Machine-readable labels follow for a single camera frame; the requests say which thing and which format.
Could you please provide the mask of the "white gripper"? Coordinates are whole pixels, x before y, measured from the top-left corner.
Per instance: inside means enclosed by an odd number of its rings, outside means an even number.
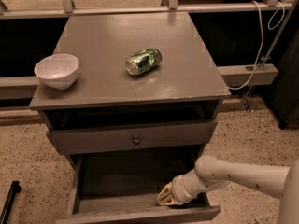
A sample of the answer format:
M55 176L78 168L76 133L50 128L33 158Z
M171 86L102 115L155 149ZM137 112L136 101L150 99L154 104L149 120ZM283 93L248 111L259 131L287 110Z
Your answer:
M191 170L185 175L176 176L171 184L167 184L157 197L157 204L160 206L183 205L204 192L205 188L206 181Z

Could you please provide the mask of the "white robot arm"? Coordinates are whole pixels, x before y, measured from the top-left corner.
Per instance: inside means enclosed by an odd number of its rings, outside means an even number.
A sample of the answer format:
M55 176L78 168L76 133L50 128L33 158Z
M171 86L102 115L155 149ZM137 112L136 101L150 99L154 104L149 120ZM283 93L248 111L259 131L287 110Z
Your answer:
M204 192L234 182L280 200L277 224L299 224L299 160L288 166L232 163L201 156L194 168L176 176L158 194L161 206L183 205Z

